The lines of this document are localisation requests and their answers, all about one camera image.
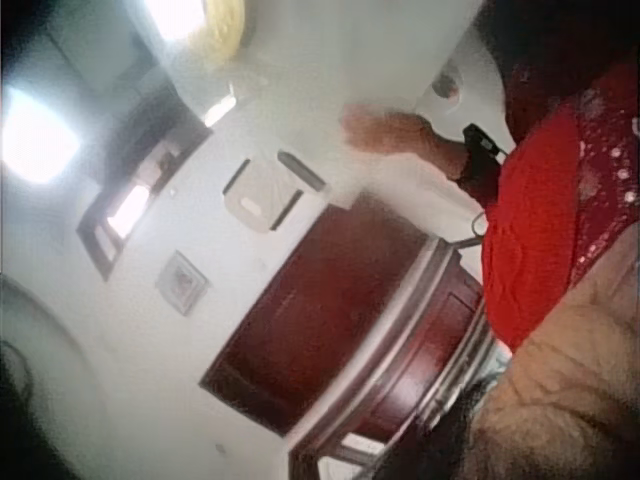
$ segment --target person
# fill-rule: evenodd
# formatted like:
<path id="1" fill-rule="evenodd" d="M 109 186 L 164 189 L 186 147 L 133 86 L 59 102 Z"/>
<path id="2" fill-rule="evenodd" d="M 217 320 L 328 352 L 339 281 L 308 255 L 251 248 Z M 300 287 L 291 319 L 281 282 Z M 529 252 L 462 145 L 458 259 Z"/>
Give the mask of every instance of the person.
<path id="1" fill-rule="evenodd" d="M 577 91 L 564 96 L 507 91 L 518 146 L 502 166 L 440 137 L 417 115 L 347 109 L 352 147 L 413 153 L 484 207 L 487 317 L 513 352 L 478 412 L 458 412 L 469 425 L 441 422 L 441 434 L 460 430 L 464 438 L 444 447 L 426 442 L 435 463 L 376 478 L 595 479 L 626 478 L 632 465 L 631 475 L 639 471 L 637 54 L 601 62 L 604 73 L 590 84 L 594 70 L 583 69 Z M 549 68 L 538 70 L 537 85 L 549 83 Z M 513 69 L 518 77 L 522 71 Z M 531 77 L 524 83 L 525 92 L 536 85 Z M 517 99 L 533 99 L 535 108 L 518 108 Z M 434 448 L 458 457 L 438 470 Z"/>

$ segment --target cloth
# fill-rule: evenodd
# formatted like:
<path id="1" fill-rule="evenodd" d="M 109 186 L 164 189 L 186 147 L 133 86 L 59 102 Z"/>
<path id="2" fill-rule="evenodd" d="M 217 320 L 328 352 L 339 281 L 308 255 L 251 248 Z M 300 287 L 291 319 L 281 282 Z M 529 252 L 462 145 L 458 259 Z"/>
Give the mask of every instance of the cloth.
<path id="1" fill-rule="evenodd" d="M 638 71 L 635 56 L 564 102 L 529 132 L 499 172 L 497 198 L 482 185 L 489 228 L 483 247 L 489 321 L 516 350 L 638 221 Z"/>

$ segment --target picture frame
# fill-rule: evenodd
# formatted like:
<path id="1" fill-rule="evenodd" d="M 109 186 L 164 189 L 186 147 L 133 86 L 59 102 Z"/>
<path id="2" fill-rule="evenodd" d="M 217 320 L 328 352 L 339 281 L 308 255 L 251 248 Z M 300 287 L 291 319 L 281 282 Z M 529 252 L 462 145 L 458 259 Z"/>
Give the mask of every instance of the picture frame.
<path id="1" fill-rule="evenodd" d="M 209 285 L 207 278 L 176 250 L 160 272 L 156 288 L 183 316 L 189 315 Z"/>

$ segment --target beige fabric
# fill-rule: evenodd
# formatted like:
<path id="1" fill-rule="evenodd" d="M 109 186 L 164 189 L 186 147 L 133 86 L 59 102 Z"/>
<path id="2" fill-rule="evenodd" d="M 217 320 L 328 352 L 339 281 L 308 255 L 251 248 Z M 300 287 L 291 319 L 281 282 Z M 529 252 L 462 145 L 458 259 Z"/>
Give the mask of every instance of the beige fabric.
<path id="1" fill-rule="evenodd" d="M 614 453 L 612 438 L 639 435 L 639 332 L 635 224 L 514 355 L 473 431 L 563 465 L 588 465 L 594 449 Z"/>

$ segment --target bright light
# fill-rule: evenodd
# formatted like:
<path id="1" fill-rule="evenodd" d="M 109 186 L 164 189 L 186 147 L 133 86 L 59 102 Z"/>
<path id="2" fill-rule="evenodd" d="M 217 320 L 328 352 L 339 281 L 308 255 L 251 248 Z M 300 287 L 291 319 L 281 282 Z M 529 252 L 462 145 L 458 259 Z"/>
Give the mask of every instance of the bright light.
<path id="1" fill-rule="evenodd" d="M 213 126 L 214 123 L 233 110 L 233 107 L 235 107 L 237 103 L 238 100 L 236 99 L 236 96 L 231 92 L 204 114 L 204 124 L 207 127 Z"/>
<path id="2" fill-rule="evenodd" d="M 49 109 L 19 90 L 5 93 L 9 111 L 2 128 L 2 159 L 25 180 L 47 183 L 64 170 L 80 143 Z"/>
<path id="3" fill-rule="evenodd" d="M 162 38 L 180 40 L 205 25 L 202 0 L 145 0 Z"/>
<path id="4" fill-rule="evenodd" d="M 122 205 L 113 217 L 107 221 L 120 238 L 126 238 L 133 230 L 136 222 L 140 220 L 149 200 L 149 189 L 142 185 L 136 185 L 124 199 Z"/>

